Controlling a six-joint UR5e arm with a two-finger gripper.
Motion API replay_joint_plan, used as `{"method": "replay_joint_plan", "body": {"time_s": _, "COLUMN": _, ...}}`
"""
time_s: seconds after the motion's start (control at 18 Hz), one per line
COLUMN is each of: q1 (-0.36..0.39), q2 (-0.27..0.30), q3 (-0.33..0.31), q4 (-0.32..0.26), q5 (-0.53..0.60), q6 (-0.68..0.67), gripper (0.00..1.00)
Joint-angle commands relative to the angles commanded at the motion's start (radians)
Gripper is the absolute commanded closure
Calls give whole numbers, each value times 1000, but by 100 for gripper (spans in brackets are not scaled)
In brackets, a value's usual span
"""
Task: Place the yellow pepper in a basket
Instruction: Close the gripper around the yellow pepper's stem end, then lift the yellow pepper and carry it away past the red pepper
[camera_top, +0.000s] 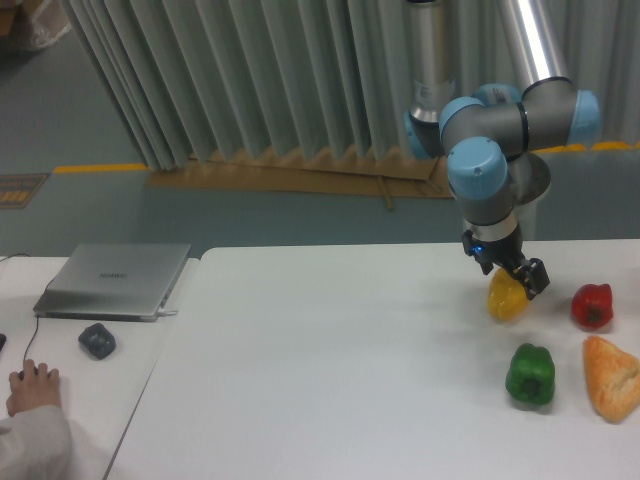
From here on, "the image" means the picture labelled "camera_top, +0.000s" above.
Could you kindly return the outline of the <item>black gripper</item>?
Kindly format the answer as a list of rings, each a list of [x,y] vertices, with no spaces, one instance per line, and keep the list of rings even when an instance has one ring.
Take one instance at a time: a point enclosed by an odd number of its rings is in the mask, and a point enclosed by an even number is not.
[[[495,266],[504,268],[523,287],[528,300],[533,300],[550,284],[544,262],[534,257],[526,259],[522,253],[523,238],[519,225],[509,235],[494,241],[480,240],[467,229],[461,241],[464,253],[481,266],[484,275],[488,275]]]

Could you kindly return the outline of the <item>white sleeved forearm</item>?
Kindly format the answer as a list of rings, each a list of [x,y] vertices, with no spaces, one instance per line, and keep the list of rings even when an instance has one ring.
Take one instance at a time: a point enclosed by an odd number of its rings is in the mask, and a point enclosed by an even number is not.
[[[41,406],[1,421],[2,479],[62,479],[72,452],[60,407]]]

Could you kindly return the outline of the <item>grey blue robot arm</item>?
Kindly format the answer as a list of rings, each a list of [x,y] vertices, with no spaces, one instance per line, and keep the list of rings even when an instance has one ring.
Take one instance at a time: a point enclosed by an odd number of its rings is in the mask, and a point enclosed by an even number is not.
[[[549,186],[538,149],[589,145],[601,131],[596,95],[569,77],[551,16],[541,1],[500,1],[497,9],[516,86],[486,84],[454,97],[451,10],[444,1],[407,2],[415,96],[405,115],[413,153],[445,156],[448,183],[464,219],[461,242],[483,273],[500,267],[528,299],[549,284],[544,263],[527,258],[516,209]]]

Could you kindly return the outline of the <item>person's hand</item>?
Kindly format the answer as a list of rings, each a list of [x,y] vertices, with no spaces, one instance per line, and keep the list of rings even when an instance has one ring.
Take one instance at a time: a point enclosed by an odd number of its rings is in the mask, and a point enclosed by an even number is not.
[[[62,407],[59,370],[49,369],[46,363],[36,365],[32,359],[25,360],[22,375],[9,375],[9,386],[6,408],[10,417],[43,406]]]

